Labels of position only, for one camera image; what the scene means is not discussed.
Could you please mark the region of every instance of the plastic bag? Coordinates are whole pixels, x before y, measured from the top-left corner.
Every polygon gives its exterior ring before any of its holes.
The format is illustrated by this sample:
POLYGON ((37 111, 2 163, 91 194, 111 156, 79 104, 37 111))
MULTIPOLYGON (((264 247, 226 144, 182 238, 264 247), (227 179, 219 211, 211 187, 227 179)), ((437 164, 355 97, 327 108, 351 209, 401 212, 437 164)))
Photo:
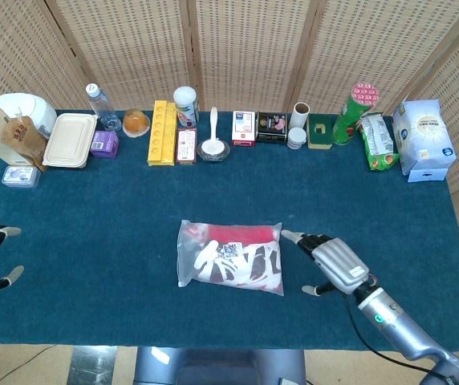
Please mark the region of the plastic bag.
POLYGON ((274 226, 220 226, 181 221, 178 285, 193 279, 283 295, 279 234, 274 226))

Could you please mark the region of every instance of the red fabric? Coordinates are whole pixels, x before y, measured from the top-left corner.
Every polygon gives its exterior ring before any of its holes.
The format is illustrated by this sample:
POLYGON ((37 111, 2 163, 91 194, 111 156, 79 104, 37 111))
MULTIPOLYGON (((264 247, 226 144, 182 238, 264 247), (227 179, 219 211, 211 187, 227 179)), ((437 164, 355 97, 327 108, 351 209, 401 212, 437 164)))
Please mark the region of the red fabric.
POLYGON ((220 243, 241 242, 243 245, 275 241, 270 226, 219 226, 208 225, 208 239, 220 243))

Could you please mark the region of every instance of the blue tablecloth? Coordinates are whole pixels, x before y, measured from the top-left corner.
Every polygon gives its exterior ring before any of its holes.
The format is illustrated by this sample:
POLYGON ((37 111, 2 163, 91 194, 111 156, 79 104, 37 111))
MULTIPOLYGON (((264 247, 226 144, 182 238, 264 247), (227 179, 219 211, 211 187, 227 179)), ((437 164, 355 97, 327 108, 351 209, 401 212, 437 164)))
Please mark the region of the blue tablecloth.
MULTIPOLYGON (((218 135, 230 141, 231 114, 218 135)), ((208 137, 201 113, 198 139, 208 137)), ((121 137, 116 159, 49 168, 35 189, 2 185, 0 222, 22 228, 0 249, 0 342, 164 347, 364 349, 338 293, 282 241, 285 296, 200 282, 177 287, 181 219, 274 224, 343 238, 380 284, 444 346, 459 350, 459 229, 445 182, 408 184, 399 165, 371 172, 359 137, 330 151, 232 148, 220 164, 148 167, 149 135, 121 137)), ((390 349, 368 321, 359 327, 390 349)))

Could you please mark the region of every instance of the green snack bag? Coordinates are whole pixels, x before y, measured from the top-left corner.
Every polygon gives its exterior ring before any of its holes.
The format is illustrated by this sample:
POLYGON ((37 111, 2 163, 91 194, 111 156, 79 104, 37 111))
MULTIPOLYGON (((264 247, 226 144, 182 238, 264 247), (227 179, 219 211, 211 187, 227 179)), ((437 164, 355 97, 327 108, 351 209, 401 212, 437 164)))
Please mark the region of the green snack bag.
POLYGON ((380 114, 367 115, 358 125, 358 131, 364 139, 365 155, 371 170, 391 168, 399 158, 393 151, 393 140, 387 125, 380 114))
POLYGON ((356 122, 376 105, 377 100, 378 92, 374 86, 366 83, 355 84, 333 126, 333 142, 347 144, 354 134, 356 122))

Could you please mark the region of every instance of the bottle label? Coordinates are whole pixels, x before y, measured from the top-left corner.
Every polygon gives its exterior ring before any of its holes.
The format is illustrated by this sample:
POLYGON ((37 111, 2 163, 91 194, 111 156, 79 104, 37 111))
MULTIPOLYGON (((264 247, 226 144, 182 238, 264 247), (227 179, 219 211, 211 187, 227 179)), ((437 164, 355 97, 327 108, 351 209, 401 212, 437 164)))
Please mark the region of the bottle label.
POLYGON ((195 127, 199 122, 199 111, 197 98, 193 103, 186 105, 176 104, 178 120, 183 127, 195 127))

